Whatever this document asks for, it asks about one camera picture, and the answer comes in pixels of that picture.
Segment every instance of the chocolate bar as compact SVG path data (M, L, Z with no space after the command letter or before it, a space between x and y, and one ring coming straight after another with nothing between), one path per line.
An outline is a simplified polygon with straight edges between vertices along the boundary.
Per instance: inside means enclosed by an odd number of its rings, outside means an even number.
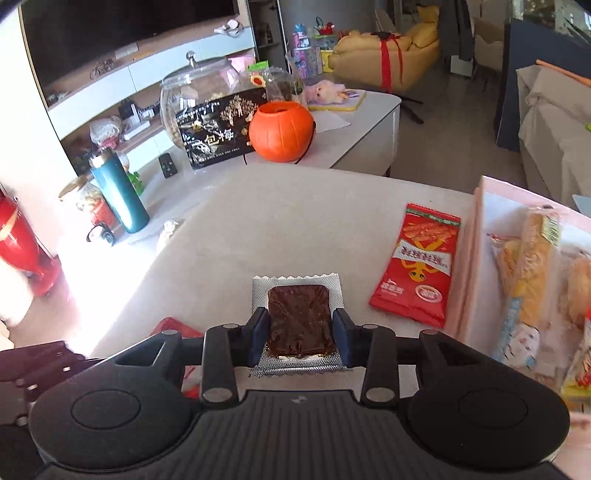
M328 355L336 350L330 334L329 291L323 285L291 285L269 290L269 354Z

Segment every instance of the red snack package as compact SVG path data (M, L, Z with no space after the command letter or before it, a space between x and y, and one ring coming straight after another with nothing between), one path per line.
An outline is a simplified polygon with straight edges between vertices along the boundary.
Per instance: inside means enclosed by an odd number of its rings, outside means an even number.
M183 338L203 336L201 332L192 329L189 325L185 325L183 322L179 322L177 319L172 317L166 317L165 319L160 320L150 335L156 335L156 333L160 333L165 330L176 330L180 332ZM199 398L200 384L201 373L196 372L196 369L193 366L185 367L183 386L181 387L183 395L188 398Z
M445 325L460 219L413 203L369 304L435 327Z

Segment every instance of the stuffed toy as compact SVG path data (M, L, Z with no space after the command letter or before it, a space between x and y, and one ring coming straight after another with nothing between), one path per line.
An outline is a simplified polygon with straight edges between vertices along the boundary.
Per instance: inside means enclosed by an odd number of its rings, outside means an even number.
M321 80L316 85L304 88L304 94L308 103L328 105L330 103L343 103L345 98L342 92L345 86L342 83L333 83L330 80Z

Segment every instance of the teal thermos bottle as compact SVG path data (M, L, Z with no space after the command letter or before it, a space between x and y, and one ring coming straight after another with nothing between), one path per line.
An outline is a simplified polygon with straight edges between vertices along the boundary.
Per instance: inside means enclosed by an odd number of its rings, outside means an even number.
M123 165L112 148L101 148L89 160L96 182L128 233L139 232L150 221L150 216L133 185L127 178Z

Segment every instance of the red fire extinguisher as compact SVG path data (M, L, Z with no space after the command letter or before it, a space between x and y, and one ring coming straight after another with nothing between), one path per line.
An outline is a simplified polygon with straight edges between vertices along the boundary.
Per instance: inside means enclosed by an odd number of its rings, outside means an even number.
M45 295L55 285L61 273L57 258L40 252L29 222L17 203L0 190L0 257L18 270L31 272L31 287L35 296Z

